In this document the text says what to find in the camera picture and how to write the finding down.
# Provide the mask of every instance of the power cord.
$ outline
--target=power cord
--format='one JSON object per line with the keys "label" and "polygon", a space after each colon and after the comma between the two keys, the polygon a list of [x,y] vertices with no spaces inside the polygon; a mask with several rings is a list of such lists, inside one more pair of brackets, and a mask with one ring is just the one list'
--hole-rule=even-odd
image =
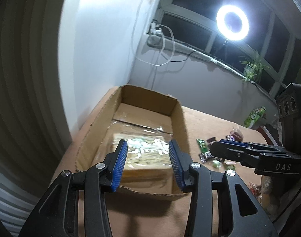
{"label": "power cord", "polygon": [[277,216],[277,218],[275,220],[273,220],[273,224],[283,215],[283,213],[290,207],[290,205],[295,201],[295,199],[297,198],[297,196],[299,196],[301,192],[301,187],[300,189],[297,191],[297,193],[294,195],[294,197],[292,198],[292,200],[290,201],[290,203],[284,208],[284,210],[282,210],[282,212]]}
{"label": "power cord", "polygon": [[190,57],[190,55],[191,55],[192,53],[195,53],[195,52],[199,52],[199,51],[192,51],[192,52],[190,52],[190,53],[187,55],[187,57],[186,57],[184,60],[182,60],[182,61],[170,61],[170,62],[183,62],[183,61],[186,61],[186,60]]}
{"label": "power cord", "polygon": [[[173,57],[174,54],[175,54],[175,38],[174,38],[174,34],[172,33],[172,30],[171,30],[169,27],[164,26],[164,25],[161,25],[161,24],[157,24],[157,25],[156,25],[156,27],[162,26],[162,27],[167,28],[167,29],[169,30],[169,32],[170,32],[170,35],[171,35],[171,40],[172,40],[172,53],[171,53],[170,59],[169,59],[168,61],[166,61],[165,63],[160,64],[160,65],[156,65],[156,64],[152,64],[152,63],[150,63],[150,62],[148,62],[148,61],[144,61],[144,60],[138,58],[138,57],[136,56],[136,53],[135,53],[134,50],[133,50],[133,39],[134,39],[135,28],[136,28],[136,25],[137,25],[138,15],[139,15],[139,12],[140,12],[140,9],[141,9],[141,6],[142,6],[143,1],[144,1],[144,0],[141,0],[141,1],[140,1],[139,5],[138,5],[138,7],[137,7],[137,11],[136,11],[135,23],[134,23],[134,26],[133,26],[132,37],[131,37],[131,50],[132,50],[132,53],[133,53],[134,57],[135,57],[137,60],[142,61],[142,62],[147,63],[147,64],[152,65],[152,66],[156,66],[156,67],[158,67],[158,66],[163,66],[163,65],[169,63],[169,62],[171,61],[172,57]],[[163,50],[165,49],[165,44],[166,44],[166,39],[165,39],[164,34],[162,33],[162,29],[160,29],[160,35],[162,36],[163,40],[162,40],[162,48],[161,48],[159,54],[162,54]]]}

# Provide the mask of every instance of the black cable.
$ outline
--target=black cable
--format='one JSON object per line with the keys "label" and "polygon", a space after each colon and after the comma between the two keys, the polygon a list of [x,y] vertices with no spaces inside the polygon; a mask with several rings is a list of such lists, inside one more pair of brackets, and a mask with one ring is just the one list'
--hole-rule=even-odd
{"label": "black cable", "polygon": [[296,199],[296,197],[300,194],[301,192],[301,187],[300,189],[297,191],[297,193],[294,195],[294,197],[292,198],[292,200],[290,201],[290,203],[284,208],[284,210],[282,210],[282,212],[277,216],[277,218],[275,220],[273,220],[273,224],[283,215],[283,213],[290,207],[290,205],[294,202],[294,200]]}
{"label": "black cable", "polygon": [[189,58],[189,56],[192,54],[192,53],[194,53],[194,52],[199,52],[199,51],[192,51],[192,52],[190,52],[188,55],[187,55],[187,57],[184,59],[184,60],[182,60],[182,61],[169,61],[169,62],[183,62],[183,61],[186,61],[188,58]]}

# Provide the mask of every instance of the white wall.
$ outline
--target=white wall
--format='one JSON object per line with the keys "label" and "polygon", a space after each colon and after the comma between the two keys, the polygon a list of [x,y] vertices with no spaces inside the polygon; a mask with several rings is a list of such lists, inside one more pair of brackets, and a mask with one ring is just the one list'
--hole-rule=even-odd
{"label": "white wall", "polygon": [[[141,38],[137,56],[156,64],[159,51],[148,47],[148,35]],[[185,55],[177,54],[173,60],[184,60]],[[157,64],[166,60],[159,58]],[[131,79],[132,85],[151,88],[156,67],[135,60]],[[251,83],[212,62],[188,58],[185,62],[170,62],[157,67],[153,90],[170,94],[179,99],[183,106],[210,115],[242,124],[252,109],[266,107],[268,122],[277,115],[275,104]]]}
{"label": "white wall", "polygon": [[[132,29],[141,0],[65,0],[59,31],[59,77],[67,123],[74,137],[113,86],[129,80]],[[151,11],[140,9],[134,50]]]}

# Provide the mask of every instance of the white cable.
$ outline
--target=white cable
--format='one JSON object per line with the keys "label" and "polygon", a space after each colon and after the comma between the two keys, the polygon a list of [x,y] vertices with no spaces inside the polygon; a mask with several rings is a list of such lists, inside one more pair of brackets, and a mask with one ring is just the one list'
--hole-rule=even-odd
{"label": "white cable", "polygon": [[[141,9],[141,6],[142,6],[143,1],[144,1],[144,0],[141,0],[141,1],[140,1],[139,5],[138,5],[138,7],[137,7],[137,11],[136,11],[135,23],[134,23],[134,26],[133,26],[132,37],[131,37],[131,50],[132,50],[132,53],[133,53],[134,57],[135,57],[137,60],[142,61],[142,62],[147,63],[147,64],[152,65],[152,66],[156,66],[156,67],[162,66],[162,65],[165,65],[165,64],[169,63],[169,62],[171,61],[171,59],[173,58],[174,54],[175,54],[175,39],[174,39],[174,34],[172,33],[172,30],[171,30],[169,27],[164,26],[164,25],[161,25],[161,24],[158,24],[158,25],[157,25],[157,26],[162,26],[162,27],[167,28],[167,29],[169,30],[169,32],[170,32],[170,35],[171,35],[171,40],[172,40],[172,53],[171,53],[171,56],[170,56],[169,60],[166,61],[165,63],[160,64],[160,65],[156,65],[156,64],[152,64],[152,63],[147,62],[147,61],[143,61],[142,59],[140,59],[140,58],[138,58],[138,57],[136,56],[136,53],[135,53],[134,50],[133,50],[133,39],[134,39],[135,28],[136,28],[136,24],[137,24],[137,20],[138,20],[139,11],[140,11],[140,9]],[[161,36],[162,36],[162,49],[160,50],[159,55],[164,51],[165,44],[166,44],[166,39],[165,39],[164,34],[163,34],[162,32],[161,32],[160,34],[161,34]]]}

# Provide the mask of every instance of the green plant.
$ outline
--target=green plant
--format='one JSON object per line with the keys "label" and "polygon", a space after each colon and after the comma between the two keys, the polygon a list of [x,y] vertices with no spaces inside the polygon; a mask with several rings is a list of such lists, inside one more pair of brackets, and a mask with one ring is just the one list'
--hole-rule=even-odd
{"label": "green plant", "polygon": [[244,66],[244,76],[246,77],[243,79],[244,82],[247,81],[254,81],[256,83],[259,83],[261,79],[262,70],[268,68],[268,66],[263,65],[261,63],[261,57],[256,51],[255,58],[249,60],[248,58],[244,57],[246,60],[241,61],[240,63]]}

